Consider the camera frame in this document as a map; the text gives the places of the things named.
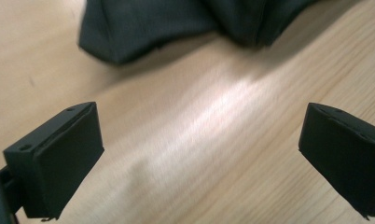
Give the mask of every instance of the wooden surface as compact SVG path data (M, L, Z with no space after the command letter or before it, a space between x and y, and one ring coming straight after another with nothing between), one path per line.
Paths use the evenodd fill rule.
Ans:
M208 34L123 66L77 47L84 5L0 1L0 168L59 111L98 104L105 153L57 223L367 223L298 141L309 102L375 125L375 0L322 1L269 49Z

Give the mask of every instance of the light brown tabletop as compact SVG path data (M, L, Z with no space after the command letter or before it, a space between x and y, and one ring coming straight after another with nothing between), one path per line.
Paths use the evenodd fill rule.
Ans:
M0 168L61 110L98 105L105 152L57 223L367 223L298 142L309 102L375 125L375 0L321 1L267 49L207 34L122 66L76 45L84 5L0 1Z

